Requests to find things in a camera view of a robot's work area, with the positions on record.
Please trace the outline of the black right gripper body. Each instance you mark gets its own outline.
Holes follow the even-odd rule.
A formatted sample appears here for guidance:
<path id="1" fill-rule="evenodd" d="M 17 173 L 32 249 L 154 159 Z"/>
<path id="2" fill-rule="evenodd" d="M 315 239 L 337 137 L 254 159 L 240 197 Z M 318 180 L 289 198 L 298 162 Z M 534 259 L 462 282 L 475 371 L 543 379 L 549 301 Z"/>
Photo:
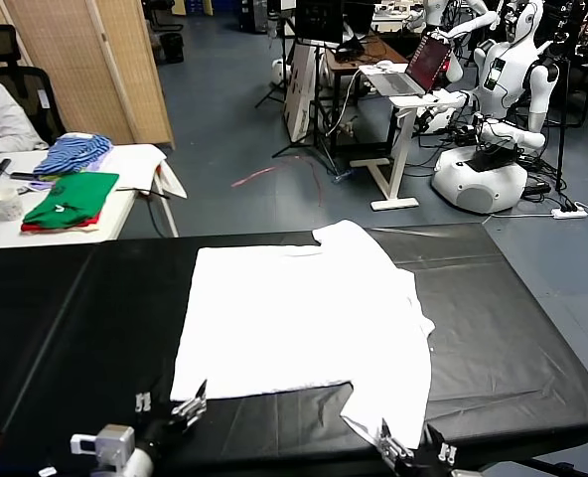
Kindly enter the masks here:
<path id="1" fill-rule="evenodd" d="M 447 459 L 441 460 L 437 452 L 417 451 L 395 459 L 394 474 L 401 477 L 471 477 L 475 471 L 456 468 Z"/>

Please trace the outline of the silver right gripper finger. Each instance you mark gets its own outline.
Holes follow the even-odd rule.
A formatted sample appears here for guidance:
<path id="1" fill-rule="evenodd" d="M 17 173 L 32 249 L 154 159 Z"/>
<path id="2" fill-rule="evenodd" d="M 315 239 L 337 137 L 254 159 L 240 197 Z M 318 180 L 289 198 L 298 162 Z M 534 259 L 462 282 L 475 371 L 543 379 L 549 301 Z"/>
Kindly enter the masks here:
<path id="1" fill-rule="evenodd" d="M 381 420 L 375 447 L 385 463 L 411 461 L 414 457 L 411 449 L 406 448 L 392 437 L 389 426 L 384 418 Z"/>
<path id="2" fill-rule="evenodd" d="M 427 447 L 435 452 L 440 462 L 446 464 L 455 463 L 457 448 L 449 444 L 439 430 L 427 423 L 424 430 L 424 437 Z"/>

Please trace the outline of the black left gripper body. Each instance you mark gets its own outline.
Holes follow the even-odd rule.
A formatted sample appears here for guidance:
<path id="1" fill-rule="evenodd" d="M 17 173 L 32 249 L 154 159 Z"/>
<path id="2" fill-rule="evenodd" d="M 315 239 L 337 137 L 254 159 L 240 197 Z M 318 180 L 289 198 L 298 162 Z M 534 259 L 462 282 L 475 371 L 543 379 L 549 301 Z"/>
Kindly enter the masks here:
<path id="1" fill-rule="evenodd" d="M 142 450 L 148 455 L 164 455 L 183 440 L 186 422 L 173 416 L 171 419 L 153 419 L 142 434 Z"/>

